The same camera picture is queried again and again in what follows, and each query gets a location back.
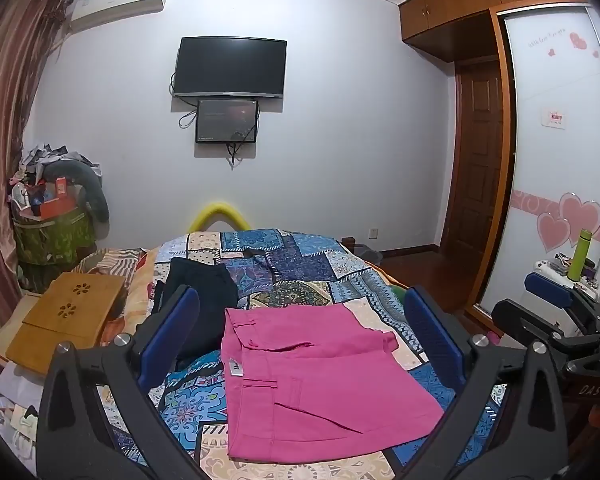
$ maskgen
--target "sticker label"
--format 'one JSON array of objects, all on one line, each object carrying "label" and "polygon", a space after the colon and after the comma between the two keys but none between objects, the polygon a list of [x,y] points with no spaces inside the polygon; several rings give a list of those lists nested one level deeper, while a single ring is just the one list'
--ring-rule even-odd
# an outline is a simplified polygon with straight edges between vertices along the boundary
[{"label": "sticker label", "polygon": [[242,365],[233,359],[229,359],[229,371],[231,372],[232,376],[242,377],[244,375],[242,372]]},{"label": "sticker label", "polygon": [[564,114],[556,110],[545,108],[542,110],[542,126],[563,130],[565,128]]}]

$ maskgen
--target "small monitor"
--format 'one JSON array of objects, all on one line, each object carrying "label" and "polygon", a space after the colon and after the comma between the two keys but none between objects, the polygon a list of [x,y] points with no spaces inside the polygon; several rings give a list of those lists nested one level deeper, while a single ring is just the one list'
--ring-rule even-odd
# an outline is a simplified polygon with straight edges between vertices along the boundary
[{"label": "small monitor", "polygon": [[257,101],[200,99],[196,117],[196,142],[255,142],[257,118]]}]

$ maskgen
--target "clothing label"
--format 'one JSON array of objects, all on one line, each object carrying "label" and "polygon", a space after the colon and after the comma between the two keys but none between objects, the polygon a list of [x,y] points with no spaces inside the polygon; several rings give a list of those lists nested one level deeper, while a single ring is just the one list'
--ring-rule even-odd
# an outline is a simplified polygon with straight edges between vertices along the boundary
[{"label": "clothing label", "polygon": [[233,359],[229,359],[229,371],[232,376],[242,377],[244,375],[242,373],[242,365]]}]

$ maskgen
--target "wooden floor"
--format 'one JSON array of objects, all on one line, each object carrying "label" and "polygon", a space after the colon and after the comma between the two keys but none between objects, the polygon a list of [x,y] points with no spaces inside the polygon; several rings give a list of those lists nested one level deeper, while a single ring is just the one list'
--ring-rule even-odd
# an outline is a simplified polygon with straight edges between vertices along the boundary
[{"label": "wooden floor", "polygon": [[422,285],[440,308],[454,314],[471,334],[485,333],[464,314],[477,271],[474,264],[428,251],[385,258],[380,267],[407,286]]}]

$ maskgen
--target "air conditioner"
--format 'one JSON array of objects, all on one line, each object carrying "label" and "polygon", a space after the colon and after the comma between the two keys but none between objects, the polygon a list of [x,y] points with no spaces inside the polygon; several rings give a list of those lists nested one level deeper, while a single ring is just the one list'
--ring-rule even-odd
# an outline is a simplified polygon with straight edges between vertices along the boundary
[{"label": "air conditioner", "polygon": [[122,18],[159,12],[166,0],[77,0],[71,17],[74,32]]}]

